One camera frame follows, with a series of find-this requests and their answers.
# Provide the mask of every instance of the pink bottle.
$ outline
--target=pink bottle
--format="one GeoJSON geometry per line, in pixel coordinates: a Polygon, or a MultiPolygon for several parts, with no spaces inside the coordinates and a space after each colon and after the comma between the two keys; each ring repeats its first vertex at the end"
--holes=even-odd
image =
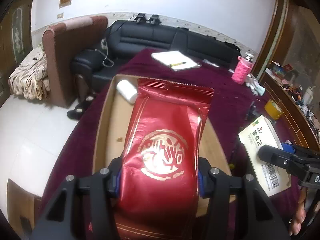
{"type": "Polygon", "coordinates": [[[233,81],[242,85],[252,69],[253,55],[246,53],[245,58],[238,56],[238,64],[232,75],[233,81]]]}

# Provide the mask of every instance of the plastic wrapper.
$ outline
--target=plastic wrapper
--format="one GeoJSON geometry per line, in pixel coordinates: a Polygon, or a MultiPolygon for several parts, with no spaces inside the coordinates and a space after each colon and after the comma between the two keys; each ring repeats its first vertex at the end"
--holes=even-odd
{"type": "Polygon", "coordinates": [[[189,238],[199,143],[212,96],[210,88],[138,80],[115,206],[121,238],[189,238]]]}

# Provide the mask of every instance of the gold logo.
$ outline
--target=gold logo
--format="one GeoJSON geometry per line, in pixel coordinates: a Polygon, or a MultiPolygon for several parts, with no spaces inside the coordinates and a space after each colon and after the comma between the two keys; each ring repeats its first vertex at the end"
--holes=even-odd
{"type": "Polygon", "coordinates": [[[150,178],[166,180],[183,174],[182,162],[187,142],[171,130],[157,130],[144,137],[138,147],[144,167],[141,171],[150,178]]]}

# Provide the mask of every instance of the white tile floor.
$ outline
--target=white tile floor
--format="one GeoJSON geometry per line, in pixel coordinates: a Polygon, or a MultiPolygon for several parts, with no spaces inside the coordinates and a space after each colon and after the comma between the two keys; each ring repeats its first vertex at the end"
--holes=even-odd
{"type": "Polygon", "coordinates": [[[42,196],[60,151],[77,124],[68,119],[67,111],[14,96],[0,108],[0,208],[6,217],[8,178],[42,196]]]}

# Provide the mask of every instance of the purple tablecloth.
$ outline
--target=purple tablecloth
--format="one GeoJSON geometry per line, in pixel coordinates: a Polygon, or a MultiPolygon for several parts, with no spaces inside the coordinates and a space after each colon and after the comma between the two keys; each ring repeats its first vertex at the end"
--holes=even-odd
{"type": "MultiPolygon", "coordinates": [[[[219,138],[227,160],[230,160],[239,128],[246,125],[244,118],[251,102],[254,100],[258,110],[267,116],[264,111],[264,105],[268,101],[268,97],[266,95],[263,97],[252,95],[250,89],[245,85],[236,84],[231,79],[232,74],[226,69],[214,68],[203,64],[201,68],[179,72],[171,71],[166,66],[152,59],[151,53],[153,52],[155,51],[151,49],[145,49],[140,52],[124,65],[119,73],[214,88],[209,119],[219,138]]],[[[108,85],[86,111],[62,149],[44,190],[41,210],[67,175],[73,174],[76,177],[84,177],[91,174],[96,133],[107,91],[108,85]]],[[[285,142],[288,139],[293,141],[286,129],[285,123],[281,119],[275,125],[275,130],[280,141],[285,142]]],[[[236,154],[237,169],[235,175],[243,176],[246,165],[247,153],[241,145],[236,154]]],[[[273,196],[271,199],[280,215],[288,219],[295,212],[298,197],[297,179],[293,177],[292,187],[273,196]]]]}

